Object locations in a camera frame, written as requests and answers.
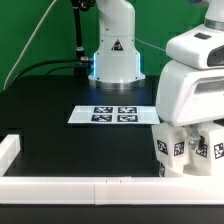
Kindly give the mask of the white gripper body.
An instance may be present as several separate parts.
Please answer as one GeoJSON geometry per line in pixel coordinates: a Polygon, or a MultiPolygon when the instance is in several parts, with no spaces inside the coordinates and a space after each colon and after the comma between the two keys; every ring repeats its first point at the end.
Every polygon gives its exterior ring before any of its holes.
{"type": "Polygon", "coordinates": [[[156,111],[178,127],[224,118],[224,31],[199,25],[168,41],[156,111]]]}

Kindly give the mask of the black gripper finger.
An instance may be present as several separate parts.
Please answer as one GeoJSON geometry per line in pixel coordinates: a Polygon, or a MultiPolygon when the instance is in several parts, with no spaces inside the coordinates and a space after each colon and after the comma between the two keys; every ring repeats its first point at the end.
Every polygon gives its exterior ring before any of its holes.
{"type": "Polygon", "coordinates": [[[204,137],[200,135],[201,124],[191,124],[187,126],[189,132],[188,145],[191,150],[201,150],[204,145],[204,137]]]}

